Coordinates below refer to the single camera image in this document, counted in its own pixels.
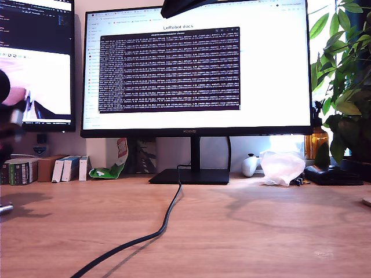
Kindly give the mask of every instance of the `wall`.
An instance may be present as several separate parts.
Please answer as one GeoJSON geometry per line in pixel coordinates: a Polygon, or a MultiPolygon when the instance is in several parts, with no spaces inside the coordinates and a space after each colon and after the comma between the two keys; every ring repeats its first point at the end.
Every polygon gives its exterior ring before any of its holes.
{"type": "MultiPolygon", "coordinates": [[[[90,10],[134,8],[141,6],[162,5],[163,0],[75,0],[76,21],[76,109],[77,132],[50,133],[50,154],[68,153],[92,157],[93,167],[110,167],[116,160],[116,139],[88,139],[79,136],[82,106],[82,58],[85,26],[85,12],[90,10]]],[[[240,171],[241,163],[248,153],[256,155],[270,147],[269,137],[232,137],[232,171],[240,171]]],[[[15,152],[33,154],[32,147],[36,143],[36,134],[27,134],[16,146],[15,152]]],[[[158,170],[175,167],[177,164],[190,162],[189,138],[159,138],[158,170]]],[[[202,138],[201,167],[227,168],[228,147],[225,137],[202,138]]]]}

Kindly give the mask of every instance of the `cardboard box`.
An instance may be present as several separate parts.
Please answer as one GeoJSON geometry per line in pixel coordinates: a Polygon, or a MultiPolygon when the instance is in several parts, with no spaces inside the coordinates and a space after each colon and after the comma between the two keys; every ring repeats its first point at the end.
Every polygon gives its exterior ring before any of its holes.
{"type": "Polygon", "coordinates": [[[54,165],[57,159],[65,158],[67,155],[55,155],[48,158],[39,159],[38,182],[51,182],[53,177],[54,165]]]}

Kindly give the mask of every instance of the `desk surface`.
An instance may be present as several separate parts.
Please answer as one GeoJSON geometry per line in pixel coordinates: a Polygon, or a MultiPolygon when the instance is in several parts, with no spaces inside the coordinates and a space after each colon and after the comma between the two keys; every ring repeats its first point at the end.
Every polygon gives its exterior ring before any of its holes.
{"type": "MultiPolygon", "coordinates": [[[[70,277],[106,251],[157,231],[177,185],[148,177],[1,186],[1,277],[70,277]]],[[[167,231],[84,277],[371,276],[364,186],[184,185],[167,231]]]]}

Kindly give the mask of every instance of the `computer monitor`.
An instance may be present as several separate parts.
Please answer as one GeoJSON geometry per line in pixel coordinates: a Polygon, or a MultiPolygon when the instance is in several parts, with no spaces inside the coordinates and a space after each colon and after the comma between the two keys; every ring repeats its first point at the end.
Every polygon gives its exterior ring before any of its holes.
{"type": "Polygon", "coordinates": [[[86,13],[82,137],[312,133],[306,0],[160,12],[86,13]]]}
{"type": "Polygon", "coordinates": [[[5,104],[26,100],[26,131],[75,131],[74,1],[3,0],[0,22],[5,104]]]}

